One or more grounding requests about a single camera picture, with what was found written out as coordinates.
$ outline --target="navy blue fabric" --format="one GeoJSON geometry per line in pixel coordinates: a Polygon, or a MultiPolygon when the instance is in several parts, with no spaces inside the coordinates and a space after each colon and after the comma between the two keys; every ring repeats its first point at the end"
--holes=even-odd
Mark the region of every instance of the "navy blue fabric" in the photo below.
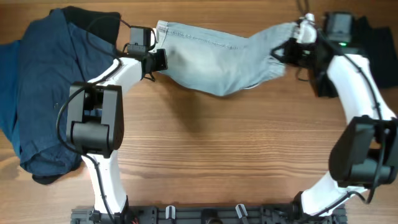
{"type": "Polygon", "coordinates": [[[19,40],[0,45],[0,129],[12,143],[18,157],[19,123],[17,121],[17,57],[19,40]]]}
{"type": "MultiPolygon", "coordinates": [[[[89,34],[109,53],[115,47],[89,34]]],[[[65,20],[60,9],[27,28],[19,49],[18,106],[21,167],[39,176],[66,174],[81,162],[57,139],[55,122],[73,82],[88,81],[111,66],[113,58],[92,47],[86,31],[65,20]]],[[[67,113],[60,130],[65,139],[67,113]]]]}

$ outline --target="wooden surface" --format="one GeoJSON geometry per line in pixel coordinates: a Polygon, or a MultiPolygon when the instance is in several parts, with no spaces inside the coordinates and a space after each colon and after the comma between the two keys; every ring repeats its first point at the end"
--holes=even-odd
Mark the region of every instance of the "wooden surface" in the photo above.
{"type": "MultiPolygon", "coordinates": [[[[69,3],[118,11],[137,26],[154,27],[161,19],[245,37],[299,16],[293,0],[0,2],[0,44],[21,38],[30,21],[69,3]]],[[[367,15],[373,26],[390,26],[398,43],[398,1],[323,0],[311,5],[318,20],[334,10],[367,15]]],[[[122,27],[118,46],[127,40],[128,30],[122,27]]],[[[289,68],[283,78],[227,98],[184,89],[161,75],[156,83],[134,87],[123,99],[126,130],[119,150],[130,204],[282,203],[311,187],[327,171],[345,116],[338,99],[314,97],[308,83],[295,80],[294,71],[289,68]]],[[[382,94],[398,113],[398,89],[382,94]]],[[[52,185],[36,184],[1,135],[0,223],[68,223],[71,209],[93,203],[83,166],[52,185]]],[[[348,202],[350,223],[397,223],[397,211],[398,184],[378,188],[371,205],[348,202]]]]}

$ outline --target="jeans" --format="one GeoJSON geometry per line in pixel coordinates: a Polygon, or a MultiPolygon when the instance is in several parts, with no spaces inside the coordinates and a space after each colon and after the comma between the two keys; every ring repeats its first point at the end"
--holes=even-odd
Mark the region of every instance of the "jeans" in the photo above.
{"type": "Polygon", "coordinates": [[[294,27],[293,22],[280,24],[244,38],[159,21],[156,48],[166,50],[169,67],[161,73],[184,87],[216,96],[256,86],[284,74],[285,65],[270,53],[292,36],[294,27]]]}

